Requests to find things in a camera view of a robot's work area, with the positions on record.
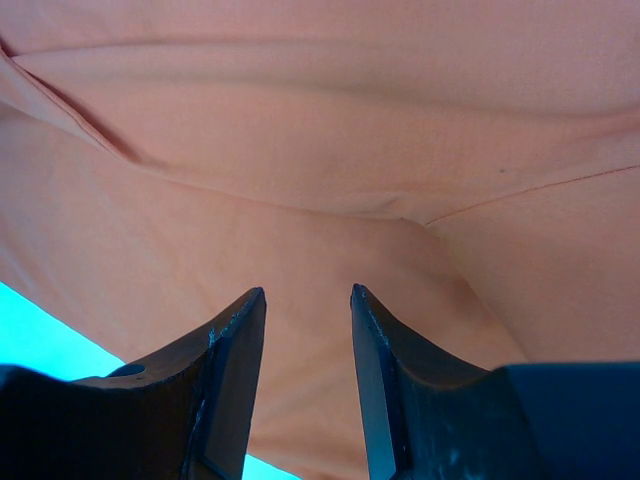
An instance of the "stitching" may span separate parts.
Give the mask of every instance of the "stitching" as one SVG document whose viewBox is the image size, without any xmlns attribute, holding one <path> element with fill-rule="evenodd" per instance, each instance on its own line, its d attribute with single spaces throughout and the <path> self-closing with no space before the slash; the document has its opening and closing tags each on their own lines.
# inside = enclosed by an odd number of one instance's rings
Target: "stitching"
<svg viewBox="0 0 640 480">
<path fill-rule="evenodd" d="M 505 195 L 503 197 L 498 197 L 498 198 L 492 198 L 491 200 L 486 200 L 484 202 L 480 202 L 480 203 L 476 203 L 475 205 L 471 205 L 469 207 L 464 207 L 456 212 L 453 213 L 447 213 L 446 215 L 443 215 L 442 217 L 436 218 L 435 220 L 431 220 L 430 222 L 424 224 L 424 227 L 429 227 L 431 225 L 433 225 L 434 223 L 437 223 L 441 220 L 446 220 L 449 217 L 453 217 L 455 215 L 460 215 L 462 213 L 466 213 L 469 210 L 474 210 L 476 208 L 480 208 L 480 207 L 484 207 L 486 205 L 490 205 L 492 203 L 496 203 L 496 202 L 500 202 L 503 200 L 509 200 L 521 195 L 526 195 L 527 193 L 531 193 L 531 192 L 536 192 L 539 190 L 544 190 L 544 189 L 548 189 L 548 188 L 553 188 L 553 187 L 559 187 L 562 185 L 568 185 L 570 183 L 574 183 L 574 182 L 579 182 L 582 180 L 589 180 L 591 178 L 596 178 L 596 177 L 602 177 L 605 175 L 613 175 L 613 174 L 617 174 L 617 173 L 621 173 L 621 172 L 625 172 L 625 171 L 629 171 L 629 170 L 635 170 L 637 168 L 640 168 L 640 164 L 639 165 L 630 165 L 627 167 L 621 167 L 621 168 L 616 168 L 614 170 L 607 170 L 606 172 L 599 172 L 599 173 L 593 173 L 591 175 L 585 175 L 583 177 L 577 177 L 577 178 L 572 178 L 569 180 L 562 180 L 560 182 L 556 182 L 556 183 L 549 183 L 546 185 L 542 185 L 542 186 L 538 186 L 538 187 L 531 187 L 531 188 L 527 188 L 525 190 L 522 190 L 520 192 L 515 192 L 515 193 L 510 193 L 508 195 Z"/>
</svg>

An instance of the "peach cloth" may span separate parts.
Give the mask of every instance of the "peach cloth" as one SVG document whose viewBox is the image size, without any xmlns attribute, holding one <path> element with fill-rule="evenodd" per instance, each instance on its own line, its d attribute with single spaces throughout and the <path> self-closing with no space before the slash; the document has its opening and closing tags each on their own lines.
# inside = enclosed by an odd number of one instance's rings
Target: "peach cloth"
<svg viewBox="0 0 640 480">
<path fill-rule="evenodd" d="M 0 279 L 124 360 L 268 296 L 250 452 L 366 478 L 351 285 L 640 356 L 640 3 L 0 0 Z"/>
</svg>

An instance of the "hole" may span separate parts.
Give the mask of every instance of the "hole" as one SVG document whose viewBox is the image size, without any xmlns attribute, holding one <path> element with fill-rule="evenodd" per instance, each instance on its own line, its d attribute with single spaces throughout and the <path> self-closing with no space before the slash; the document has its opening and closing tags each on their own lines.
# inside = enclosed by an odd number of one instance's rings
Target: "hole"
<svg viewBox="0 0 640 480">
<path fill-rule="evenodd" d="M 144 372 L 144 365 L 131 364 L 131 365 L 123 365 L 117 370 L 114 370 L 113 372 L 111 372 L 108 376 L 109 377 L 127 377 L 129 375 L 135 375 L 137 373 L 142 373 L 142 372 Z"/>
</svg>

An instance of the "seam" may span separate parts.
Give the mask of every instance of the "seam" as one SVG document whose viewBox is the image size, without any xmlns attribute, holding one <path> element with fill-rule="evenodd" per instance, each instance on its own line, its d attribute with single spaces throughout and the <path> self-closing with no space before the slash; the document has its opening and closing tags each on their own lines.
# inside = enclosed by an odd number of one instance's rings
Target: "seam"
<svg viewBox="0 0 640 480">
<path fill-rule="evenodd" d="M 70 106 L 68 106 L 61 98 L 59 98 L 54 92 L 52 92 L 45 85 L 43 85 L 33 75 L 31 75 L 25 69 L 20 67 L 20 65 L 14 62 L 1 49 L 0 49 L 0 60 L 4 60 L 7 63 L 8 67 L 13 69 L 30 88 L 35 89 L 41 96 L 44 96 L 46 100 L 55 109 L 57 109 L 62 115 L 71 119 L 71 121 L 73 121 L 75 126 L 82 133 L 87 135 L 91 140 L 94 140 L 100 147 L 105 149 L 109 154 L 116 157 L 118 160 L 131 163 L 129 160 L 123 158 L 120 152 L 118 152 L 117 149 L 112 144 L 110 144 L 105 138 L 102 137 L 102 135 L 100 135 L 100 132 L 92 128 L 90 125 L 87 125 L 86 122 L 75 110 L 73 110 Z M 33 114 L 31 112 L 25 112 L 21 108 L 18 108 L 18 109 L 23 113 L 33 117 Z"/>
<path fill-rule="evenodd" d="M 563 186 L 563 185 L 568 185 L 568 184 L 571 184 L 571 183 L 580 182 L 580 181 L 583 181 L 583 180 L 589 180 L 589 179 L 592 179 L 592 178 L 603 177 L 605 175 L 614 175 L 614 174 L 621 173 L 621 172 L 626 172 L 626 171 L 629 171 L 629 170 L 635 170 L 637 168 L 640 168 L 640 164 L 638 164 L 638 165 L 630 165 L 630 166 L 627 166 L 627 167 L 616 168 L 614 170 L 607 170 L 606 172 L 593 173 L 591 175 L 585 175 L 583 177 L 572 178 L 572 179 L 569 179 L 569 180 L 562 180 L 562 181 L 559 181 L 559 182 L 549 183 L 549 184 L 541 185 L 541 186 L 538 186 L 538 187 L 530 187 L 530 188 L 527 188 L 527 189 L 519 191 L 519 192 L 510 193 L 510 194 L 502 196 L 502 197 L 492 198 L 491 200 L 486 200 L 484 202 L 476 203 L 474 205 L 471 205 L 469 207 L 464 207 L 464 208 L 462 208 L 460 210 L 457 210 L 455 212 L 452 212 L 452 213 L 447 213 L 446 215 L 443 215 L 443 216 L 441 216 L 439 218 L 436 218 L 435 220 L 431 220 L 431 221 L 425 223 L 424 227 L 425 228 L 426 227 L 430 227 L 430 226 L 432 226 L 433 224 L 435 224 L 437 222 L 440 222 L 442 220 L 446 220 L 446 219 L 448 219 L 450 217 L 453 217 L 453 216 L 456 216 L 456 215 L 460 215 L 462 213 L 466 213 L 466 212 L 468 212 L 470 210 L 474 210 L 474 209 L 477 209 L 477 208 L 480 208 L 480 207 L 491 205 L 492 203 L 501 202 L 503 200 L 509 200 L 509 199 L 512 199 L 512 198 L 515 198 L 515 197 L 526 195 L 526 194 L 531 193 L 531 192 L 537 192 L 539 190 L 545 190 L 545 189 L 550 189 L 550 188 L 559 187 L 559 186 Z"/>
</svg>

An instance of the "dark metal tool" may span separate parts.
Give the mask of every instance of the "dark metal tool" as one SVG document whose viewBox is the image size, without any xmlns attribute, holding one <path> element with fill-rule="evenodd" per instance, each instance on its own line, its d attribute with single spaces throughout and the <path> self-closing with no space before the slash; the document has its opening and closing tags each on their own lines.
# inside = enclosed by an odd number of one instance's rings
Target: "dark metal tool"
<svg viewBox="0 0 640 480">
<path fill-rule="evenodd" d="M 640 363 L 486 371 L 351 298 L 372 480 L 640 479 Z"/>
<path fill-rule="evenodd" d="M 0 366 L 0 479 L 239 480 L 265 311 L 250 290 L 105 378 Z"/>
</svg>

